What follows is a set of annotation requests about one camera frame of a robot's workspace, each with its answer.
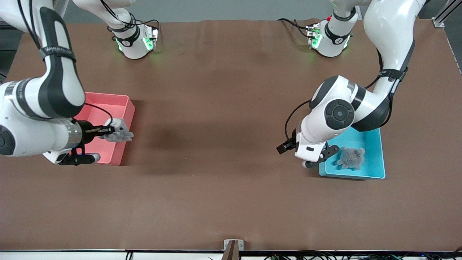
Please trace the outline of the grey plush toy white face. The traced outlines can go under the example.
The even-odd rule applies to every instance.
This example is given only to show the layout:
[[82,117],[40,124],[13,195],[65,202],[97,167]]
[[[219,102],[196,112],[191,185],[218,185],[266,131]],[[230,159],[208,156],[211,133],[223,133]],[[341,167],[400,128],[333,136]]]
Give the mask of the grey plush toy white face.
[[111,126],[114,127],[113,138],[102,138],[111,143],[130,142],[134,134],[129,130],[128,125],[123,118],[112,119]]

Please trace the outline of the pink plastic box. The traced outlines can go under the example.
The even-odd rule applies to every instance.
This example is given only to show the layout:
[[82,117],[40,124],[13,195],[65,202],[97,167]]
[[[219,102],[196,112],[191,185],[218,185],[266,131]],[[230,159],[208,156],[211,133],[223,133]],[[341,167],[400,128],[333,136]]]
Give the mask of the pink plastic box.
[[[135,107],[126,95],[102,94],[86,92],[86,103],[76,120],[86,120],[93,125],[106,125],[110,121],[109,113],[114,118],[123,118],[131,127]],[[119,166],[122,162],[126,143],[111,143],[104,139],[94,138],[85,145],[86,153],[99,153],[101,159],[98,164]]]

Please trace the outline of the blue plastic box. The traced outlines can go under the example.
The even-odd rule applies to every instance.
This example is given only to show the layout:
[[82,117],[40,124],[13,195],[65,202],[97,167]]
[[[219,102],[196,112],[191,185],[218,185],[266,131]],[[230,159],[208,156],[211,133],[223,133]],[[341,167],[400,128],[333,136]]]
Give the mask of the blue plastic box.
[[341,152],[328,158],[319,164],[319,174],[323,177],[335,177],[343,179],[384,179],[385,166],[380,129],[358,132],[353,128],[347,129],[343,134],[328,141],[329,145],[337,145],[339,148],[363,148],[365,150],[363,164],[359,170],[348,168],[342,169],[336,162],[341,157]]

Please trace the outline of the brown table cover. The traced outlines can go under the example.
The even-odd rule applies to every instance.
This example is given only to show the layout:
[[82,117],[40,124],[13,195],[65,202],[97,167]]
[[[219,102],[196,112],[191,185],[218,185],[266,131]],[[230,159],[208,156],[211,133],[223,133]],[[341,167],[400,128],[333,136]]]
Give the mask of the brown table cover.
[[68,24],[82,85],[136,110],[121,166],[0,157],[0,250],[452,251],[462,246],[462,76],[443,29],[415,49],[381,129],[386,178],[319,176],[284,122],[326,78],[369,84],[378,56],[356,23],[324,58],[283,22],[163,23],[158,52],[125,58],[100,23]]

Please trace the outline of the metal base connector plate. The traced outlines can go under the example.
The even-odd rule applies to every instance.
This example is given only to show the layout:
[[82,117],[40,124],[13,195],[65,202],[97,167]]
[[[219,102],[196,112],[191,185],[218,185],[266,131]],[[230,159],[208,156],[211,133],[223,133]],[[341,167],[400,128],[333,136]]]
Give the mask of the metal base connector plate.
[[306,33],[308,36],[308,44],[311,49],[318,49],[322,40],[321,23],[314,23],[306,26]]
[[144,25],[143,43],[147,51],[155,51],[158,38],[158,28],[150,25]]

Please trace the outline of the white table edge strip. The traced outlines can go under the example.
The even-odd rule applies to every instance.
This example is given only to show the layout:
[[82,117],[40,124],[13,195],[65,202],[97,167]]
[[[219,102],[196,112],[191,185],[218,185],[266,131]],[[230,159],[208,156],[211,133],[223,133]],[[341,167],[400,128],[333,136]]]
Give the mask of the white table edge strip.
[[[224,250],[5,250],[0,260],[221,260]],[[244,250],[241,260],[462,260],[454,251]]]

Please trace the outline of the metal clamp bracket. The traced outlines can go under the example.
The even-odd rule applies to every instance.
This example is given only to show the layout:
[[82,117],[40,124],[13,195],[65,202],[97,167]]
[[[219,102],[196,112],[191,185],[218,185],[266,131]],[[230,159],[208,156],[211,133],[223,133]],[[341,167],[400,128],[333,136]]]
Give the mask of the metal clamp bracket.
[[224,240],[224,253],[221,260],[241,260],[240,252],[244,250],[244,240]]

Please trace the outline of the aluminium frame profile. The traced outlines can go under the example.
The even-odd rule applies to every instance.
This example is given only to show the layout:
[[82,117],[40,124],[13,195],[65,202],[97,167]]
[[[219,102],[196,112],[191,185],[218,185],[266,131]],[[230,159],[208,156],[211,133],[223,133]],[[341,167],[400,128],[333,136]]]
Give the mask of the aluminium frame profile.
[[435,28],[444,27],[444,22],[457,8],[462,7],[462,0],[424,0],[424,5],[418,14],[420,19],[432,20]]

